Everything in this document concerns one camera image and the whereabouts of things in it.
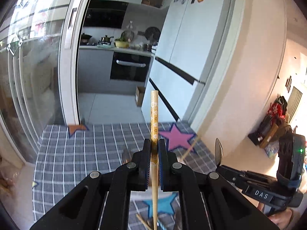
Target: human hand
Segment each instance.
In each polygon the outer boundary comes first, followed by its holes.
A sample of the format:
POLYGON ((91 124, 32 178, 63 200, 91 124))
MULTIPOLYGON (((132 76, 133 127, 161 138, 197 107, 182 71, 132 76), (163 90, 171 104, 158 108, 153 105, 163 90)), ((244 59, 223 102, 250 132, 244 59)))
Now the human hand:
MULTIPOLYGON (((259 203, 257 208, 260 211, 262 211, 264 208, 264 204, 259 203)), ((276 224, 280 228, 280 230, 284 230, 289 225, 291 217, 292 217, 292 210, 287 208, 285 211, 273 214, 269 216, 268 218, 274 224, 276 224)))

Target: pink star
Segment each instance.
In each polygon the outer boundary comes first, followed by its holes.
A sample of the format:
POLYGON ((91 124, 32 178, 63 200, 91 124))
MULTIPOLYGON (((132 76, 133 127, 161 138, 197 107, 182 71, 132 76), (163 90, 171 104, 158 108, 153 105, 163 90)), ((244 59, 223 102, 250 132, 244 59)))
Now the pink star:
POLYGON ((172 151, 178 147, 188 149, 191 146, 188 141, 195 136, 195 134, 191 133, 182 133, 177 128, 176 124, 171 126, 170 131, 160 131, 159 133, 161 136, 168 139, 168 151, 172 151))

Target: oven handle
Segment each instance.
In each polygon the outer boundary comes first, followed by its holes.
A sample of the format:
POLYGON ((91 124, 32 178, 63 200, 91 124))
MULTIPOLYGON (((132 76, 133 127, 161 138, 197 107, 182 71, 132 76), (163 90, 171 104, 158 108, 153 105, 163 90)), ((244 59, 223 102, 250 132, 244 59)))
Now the oven handle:
POLYGON ((145 63, 135 63, 135 62, 122 61, 122 60, 117 60, 116 63, 122 66, 129 66, 129 67, 146 67, 145 63))

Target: oven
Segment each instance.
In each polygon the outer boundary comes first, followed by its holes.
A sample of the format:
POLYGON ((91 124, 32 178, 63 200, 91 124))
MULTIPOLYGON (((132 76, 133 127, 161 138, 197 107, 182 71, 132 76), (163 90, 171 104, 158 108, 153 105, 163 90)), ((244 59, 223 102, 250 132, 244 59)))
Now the oven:
POLYGON ((110 80, 142 82, 145 85, 150 57, 114 52, 110 80))

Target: bowl of vegetables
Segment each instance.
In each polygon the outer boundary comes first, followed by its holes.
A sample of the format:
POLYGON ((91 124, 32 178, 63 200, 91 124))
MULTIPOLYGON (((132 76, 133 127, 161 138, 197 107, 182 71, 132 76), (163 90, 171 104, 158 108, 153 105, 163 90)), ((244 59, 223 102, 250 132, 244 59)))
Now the bowl of vegetables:
POLYGON ((128 48, 129 47, 129 43, 128 43, 127 39, 123 36, 115 39, 114 44, 115 44, 116 47, 119 47, 119 48, 128 48))

